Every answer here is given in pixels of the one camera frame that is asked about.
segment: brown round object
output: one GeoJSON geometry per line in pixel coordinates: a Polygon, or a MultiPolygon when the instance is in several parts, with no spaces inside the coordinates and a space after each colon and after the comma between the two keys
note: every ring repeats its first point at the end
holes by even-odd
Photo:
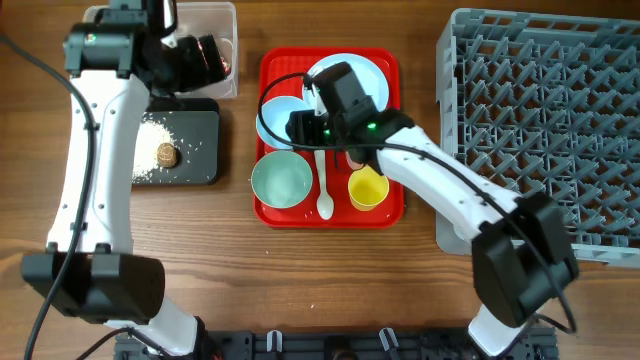
{"type": "Polygon", "coordinates": [[[169,143],[160,144],[157,153],[158,165],[162,167],[173,167],[178,162],[178,152],[176,148],[169,143]]]}

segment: teal bowl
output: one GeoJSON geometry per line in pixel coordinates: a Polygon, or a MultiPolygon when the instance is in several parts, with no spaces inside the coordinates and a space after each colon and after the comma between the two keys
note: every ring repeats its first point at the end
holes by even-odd
{"type": "Polygon", "coordinates": [[[253,193],[275,209],[300,204],[309,195],[312,184],[311,166],[293,151],[275,151],[263,156],[251,174],[253,193]]]}

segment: wooden tabletop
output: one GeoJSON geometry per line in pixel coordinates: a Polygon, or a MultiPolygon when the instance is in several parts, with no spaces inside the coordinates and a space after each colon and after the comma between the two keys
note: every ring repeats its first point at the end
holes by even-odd
{"type": "MultiPolygon", "coordinates": [[[[4,29],[63,72],[62,42],[92,0],[6,0],[4,29]]],[[[235,2],[239,96],[220,101],[222,176],[213,186],[134,189],[137,254],[161,259],[167,294],[210,330],[376,330],[466,326],[480,302],[470,258],[443,253],[434,210],[407,191],[404,217],[383,231],[274,230],[252,210],[259,64],[287,45],[383,47],[402,71],[404,110],[439,139],[435,45],[452,11],[491,8],[640,19],[640,2],[604,0],[235,2]]],[[[42,303],[20,277],[59,205],[70,133],[69,94],[0,45],[0,358],[22,356],[42,303]]],[[[581,264],[567,294],[580,333],[563,359],[640,353],[640,272],[581,264]]],[[[564,321],[556,304],[545,312],[564,321]]],[[[52,310],[36,358],[75,358],[107,329],[52,310]]],[[[96,358],[110,359],[112,343],[96,358]]]]}

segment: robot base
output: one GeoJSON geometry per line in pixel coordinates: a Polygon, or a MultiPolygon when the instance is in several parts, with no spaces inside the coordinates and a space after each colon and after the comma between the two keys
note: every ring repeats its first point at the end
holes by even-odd
{"type": "MultiPolygon", "coordinates": [[[[308,333],[283,334],[282,352],[267,351],[267,335],[248,331],[209,332],[209,336],[222,348],[225,360],[332,360],[335,351],[326,344],[339,338],[350,345],[358,360],[388,360],[378,333],[308,333]]],[[[400,360],[481,360],[484,357],[474,348],[466,328],[432,329],[426,332],[398,332],[397,356],[400,360]]],[[[521,338],[501,359],[508,360],[557,360],[555,330],[533,327],[525,330],[521,338]]],[[[121,335],[116,338],[114,360],[150,360],[144,345],[133,338],[121,335]]]]}

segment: white spoon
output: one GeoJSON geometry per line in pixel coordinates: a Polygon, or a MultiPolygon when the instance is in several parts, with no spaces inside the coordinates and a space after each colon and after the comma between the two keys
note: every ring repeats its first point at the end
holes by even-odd
{"type": "Polygon", "coordinates": [[[316,150],[313,152],[316,158],[316,168],[318,169],[318,180],[320,183],[320,196],[316,206],[318,207],[318,214],[323,220],[331,219],[333,216],[333,199],[327,193],[327,174],[326,174],[326,161],[324,156],[324,150],[316,150]]]}

